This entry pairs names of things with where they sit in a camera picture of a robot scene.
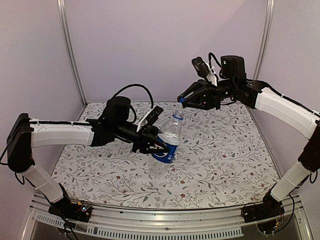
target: wall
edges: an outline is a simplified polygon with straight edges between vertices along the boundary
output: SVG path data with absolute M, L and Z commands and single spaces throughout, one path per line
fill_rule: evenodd
M 261 80 L 311 109 L 320 111 L 320 1 L 275 1 L 274 16 Z M 254 112 L 284 174 L 307 140 L 285 123 Z M 299 190 L 313 236 L 320 236 L 320 187 L 307 181 Z
M 0 1 L 0 16 L 0 149 L 4 149 L 20 113 L 44 120 L 75 120 L 82 106 L 63 42 L 57 2 Z M 37 149 L 34 158 L 51 172 L 60 149 Z M 0 239 L 17 240 L 34 190 L 28 184 L 20 185 L 12 171 L 0 166 L 0 193 Z
M 176 101 L 199 79 L 191 60 L 208 53 L 240 55 L 251 77 L 267 1 L 69 0 L 73 50 L 88 102 L 106 101 L 123 86 L 146 85 L 157 101 Z M 141 89 L 127 90 L 135 101 Z

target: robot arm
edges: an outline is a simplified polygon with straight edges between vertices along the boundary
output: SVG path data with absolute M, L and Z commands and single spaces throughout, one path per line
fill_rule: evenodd
M 205 70 L 206 66 L 199 63 L 194 65 L 202 78 L 209 71 L 209 69 Z M 203 79 L 194 82 L 178 96 L 178 101 L 184 107 L 218 110 L 221 107 L 221 101 L 230 98 L 233 102 L 239 101 L 251 109 L 273 115 L 298 130 L 309 140 L 298 162 L 264 196 L 263 203 L 258 207 L 253 205 L 243 209 L 246 222 L 283 214 L 281 201 L 303 184 L 312 172 L 320 169 L 320 115 L 280 94 L 266 82 L 247 79 L 244 59 L 240 56 L 221 57 L 220 77 L 223 80 L 218 81 L 217 84 Z
M 142 154 L 166 153 L 168 147 L 157 140 L 158 128 L 153 123 L 163 109 L 156 106 L 138 123 L 127 121 L 131 101 L 123 96 L 111 98 L 98 119 L 86 121 L 43 121 L 30 119 L 22 113 L 16 120 L 7 138 L 7 165 L 21 174 L 50 202 L 49 212 L 63 219 L 88 222 L 89 204 L 72 203 L 63 186 L 55 182 L 48 172 L 37 166 L 32 148 L 47 145 L 104 146 L 118 138 L 133 143 L 132 151 Z

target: plastic bottle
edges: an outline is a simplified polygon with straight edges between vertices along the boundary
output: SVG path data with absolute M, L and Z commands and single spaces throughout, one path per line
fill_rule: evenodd
M 165 174 L 170 164 L 175 160 L 175 153 L 179 146 L 180 134 L 184 119 L 182 107 L 178 107 L 171 118 L 160 128 L 157 138 L 169 147 L 168 153 L 152 153 L 149 157 L 149 171 L 154 177 Z

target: blue label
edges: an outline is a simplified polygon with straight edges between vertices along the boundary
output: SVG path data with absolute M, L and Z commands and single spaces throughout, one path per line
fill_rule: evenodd
M 170 164 L 173 162 L 173 160 L 175 159 L 175 153 L 177 150 L 176 145 L 171 145 L 167 142 L 164 142 L 160 137 L 156 137 L 160 142 L 164 143 L 168 148 L 169 148 L 169 152 L 164 152 L 164 153 L 152 153 L 152 157 L 154 157 L 155 159 L 159 160 L 160 162 L 166 163 L 166 164 Z

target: floral pattern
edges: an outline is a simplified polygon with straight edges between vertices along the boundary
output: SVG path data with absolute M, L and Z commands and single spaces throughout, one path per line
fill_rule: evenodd
M 176 103 L 164 109 L 160 127 Z M 132 104 L 138 119 L 147 102 Z M 89 104 L 81 119 L 97 119 L 105 103 Z M 216 208 L 260 201 L 279 179 L 248 110 L 242 104 L 220 110 L 185 109 L 180 146 L 167 173 L 152 177 L 149 155 L 131 152 L 116 139 L 102 147 L 66 145 L 52 174 L 69 196 L 92 203 L 156 209 Z

